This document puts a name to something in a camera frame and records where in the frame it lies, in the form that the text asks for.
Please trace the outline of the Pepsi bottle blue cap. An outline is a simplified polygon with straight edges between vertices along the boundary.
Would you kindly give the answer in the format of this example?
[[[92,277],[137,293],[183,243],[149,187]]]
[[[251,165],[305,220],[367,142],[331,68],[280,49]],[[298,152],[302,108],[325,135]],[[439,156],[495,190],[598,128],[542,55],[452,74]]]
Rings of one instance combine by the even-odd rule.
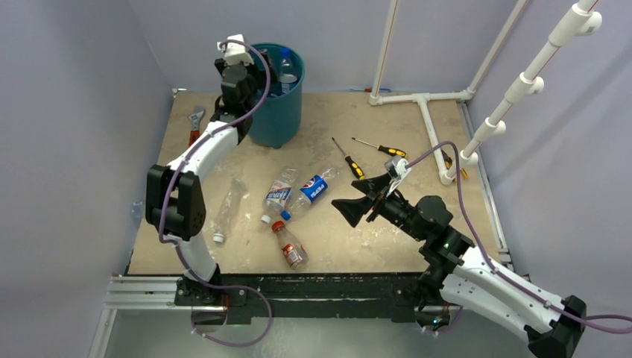
[[[280,68],[278,80],[280,83],[281,93],[289,93],[297,84],[299,78],[297,70],[291,59],[291,51],[289,48],[281,48],[280,52]]]

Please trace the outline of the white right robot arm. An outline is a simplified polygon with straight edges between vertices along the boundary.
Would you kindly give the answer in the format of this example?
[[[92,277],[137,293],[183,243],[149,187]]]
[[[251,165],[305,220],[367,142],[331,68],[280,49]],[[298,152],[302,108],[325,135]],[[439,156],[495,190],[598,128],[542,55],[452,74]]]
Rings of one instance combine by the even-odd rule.
[[[481,247],[450,222],[443,199],[423,196],[416,204],[399,190],[389,192],[387,174],[352,185],[363,193],[335,199],[332,206],[352,226],[380,216],[422,242],[428,263],[418,280],[420,304],[457,304],[496,322],[523,339],[536,357],[571,357],[585,331],[579,319],[587,305],[574,295],[562,298],[536,287],[482,253]]]

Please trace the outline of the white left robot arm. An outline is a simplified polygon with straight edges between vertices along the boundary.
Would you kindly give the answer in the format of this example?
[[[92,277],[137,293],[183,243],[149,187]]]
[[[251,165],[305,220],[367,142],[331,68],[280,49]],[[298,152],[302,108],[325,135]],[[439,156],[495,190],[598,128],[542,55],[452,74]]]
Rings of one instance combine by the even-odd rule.
[[[222,158],[246,137],[257,111],[276,82],[268,53],[253,51],[232,62],[217,59],[221,75],[221,106],[206,130],[178,158],[148,170],[145,220],[157,229],[158,240],[174,247],[186,282],[196,282],[193,295],[205,305],[221,298],[219,265],[211,257],[202,229],[206,206],[202,183]]]

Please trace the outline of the red cap small bottle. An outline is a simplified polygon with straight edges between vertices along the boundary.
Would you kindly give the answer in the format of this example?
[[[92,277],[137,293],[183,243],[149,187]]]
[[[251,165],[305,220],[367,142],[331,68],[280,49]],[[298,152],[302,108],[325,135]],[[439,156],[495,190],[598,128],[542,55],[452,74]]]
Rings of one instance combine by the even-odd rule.
[[[309,261],[309,257],[300,240],[286,227],[284,222],[277,221],[271,225],[278,246],[285,261],[291,269],[298,270]]]

